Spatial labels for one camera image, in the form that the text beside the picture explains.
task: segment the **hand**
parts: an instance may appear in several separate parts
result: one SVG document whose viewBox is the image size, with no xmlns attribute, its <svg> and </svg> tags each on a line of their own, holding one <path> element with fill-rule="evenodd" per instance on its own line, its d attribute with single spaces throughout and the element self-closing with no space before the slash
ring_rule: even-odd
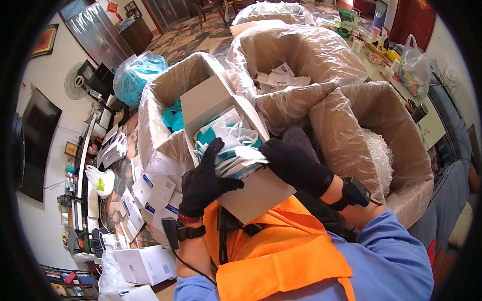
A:
<svg viewBox="0 0 482 301">
<path fill-rule="evenodd" d="M 270 139 L 259 147 L 268 159 L 268 167 L 295 189 L 303 189 L 314 197 L 321 197 L 330 186 L 335 173 L 312 160 L 297 145 Z"/>
<path fill-rule="evenodd" d="M 216 177 L 214 158 L 223 146 L 224 142 L 221 138 L 214 139 L 209 144 L 199 166 L 184 174 L 183 199 L 179 205 L 179 213 L 189 217 L 202 217 L 204 208 L 223 193 L 244 187 L 241 180 Z"/>
</svg>

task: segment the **white wall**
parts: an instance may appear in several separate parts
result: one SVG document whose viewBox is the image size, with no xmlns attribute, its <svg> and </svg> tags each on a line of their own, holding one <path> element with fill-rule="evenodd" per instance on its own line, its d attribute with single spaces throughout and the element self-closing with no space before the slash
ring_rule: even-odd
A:
<svg viewBox="0 0 482 301">
<path fill-rule="evenodd" d="M 37 88 L 63 112 L 58 125 L 82 131 L 83 121 L 89 116 L 93 99 L 70 99 L 64 89 L 65 76 L 76 63 L 92 59 L 83 51 L 58 14 L 50 23 L 58 23 L 58 31 L 51 55 L 30 60 L 23 75 L 26 88 L 21 87 L 17 112 L 23 114 L 31 96 L 30 83 Z M 65 180 L 67 155 L 64 154 L 67 141 L 77 144 L 79 134 L 57 127 L 49 152 L 45 171 L 44 187 Z M 64 269 L 86 269 L 84 263 L 73 261 L 69 251 L 62 244 L 61 217 L 56 197 L 64 194 L 64 187 L 44 189 L 43 203 L 21 192 L 17 192 L 20 218 L 30 247 L 40 264 Z"/>
<path fill-rule="evenodd" d="M 464 90 L 475 102 L 474 88 L 472 86 L 472 81 L 470 80 L 469 71 L 462 58 L 462 54 L 460 53 L 452 34 L 438 15 L 435 19 L 432 37 L 428 42 L 427 54 L 430 57 L 437 59 L 437 64 L 441 71 L 444 71 L 450 62 L 450 65 L 454 67 L 459 74 Z"/>
<path fill-rule="evenodd" d="M 106 13 L 109 16 L 109 19 L 112 21 L 112 23 L 116 24 L 119 21 L 119 18 L 116 16 L 115 13 L 111 13 L 111 12 L 107 11 L 107 5 L 108 5 L 109 2 L 107 0 L 96 0 L 96 1 L 99 2 L 100 5 L 102 6 L 102 8 L 104 9 L 104 11 L 106 11 Z M 120 14 L 120 16 L 123 19 L 125 19 L 127 12 L 126 12 L 124 6 L 126 6 L 131 1 L 132 0 L 114 0 L 114 1 L 111 1 L 111 2 L 114 2 L 114 3 L 118 4 L 117 12 Z M 156 25 L 154 24 L 154 21 L 152 21 L 152 18 L 150 17 L 149 13 L 147 12 L 147 9 L 144 6 L 144 4 L 142 3 L 142 1 L 141 0 L 135 0 L 135 4 L 137 5 L 137 8 L 141 12 L 142 19 L 144 20 L 146 25 L 149 27 L 149 30 L 153 31 L 153 30 L 157 29 Z"/>
</svg>

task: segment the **red beaded bracelet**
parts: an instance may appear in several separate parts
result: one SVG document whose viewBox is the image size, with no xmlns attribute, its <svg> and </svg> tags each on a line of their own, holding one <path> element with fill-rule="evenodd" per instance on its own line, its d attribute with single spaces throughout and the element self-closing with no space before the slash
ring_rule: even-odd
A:
<svg viewBox="0 0 482 301">
<path fill-rule="evenodd" d="M 183 223 L 197 223 L 201 220 L 200 217 L 189 217 L 178 212 L 177 218 Z"/>
</svg>

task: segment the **person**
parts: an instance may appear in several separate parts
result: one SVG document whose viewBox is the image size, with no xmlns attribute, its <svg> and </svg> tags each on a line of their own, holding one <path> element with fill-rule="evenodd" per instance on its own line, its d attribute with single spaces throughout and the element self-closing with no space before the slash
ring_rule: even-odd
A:
<svg viewBox="0 0 482 301">
<path fill-rule="evenodd" d="M 177 261 L 175 301 L 430 299 L 434 282 L 424 246 L 390 209 L 373 202 L 339 212 L 360 230 L 357 242 L 348 243 L 327 232 L 292 196 L 251 222 L 264 225 L 259 233 L 229 232 L 228 263 L 219 264 L 215 200 L 243 188 L 240 180 L 215 175 L 214 158 L 223 146 L 220 138 L 213 140 L 183 179 L 179 221 L 190 228 L 204 225 L 206 233 L 179 242 L 177 255 L 189 267 Z M 327 204 L 341 200 L 343 180 L 302 148 L 270 139 L 259 150 L 268 168 L 294 188 Z"/>
</svg>

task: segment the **television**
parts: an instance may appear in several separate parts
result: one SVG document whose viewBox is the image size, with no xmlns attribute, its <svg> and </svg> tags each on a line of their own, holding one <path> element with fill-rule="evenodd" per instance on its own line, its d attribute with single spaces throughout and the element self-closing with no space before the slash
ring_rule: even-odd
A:
<svg viewBox="0 0 482 301">
<path fill-rule="evenodd" d="M 20 192 L 43 202 L 45 168 L 62 110 L 35 89 L 22 116 L 25 141 L 24 178 Z"/>
</svg>

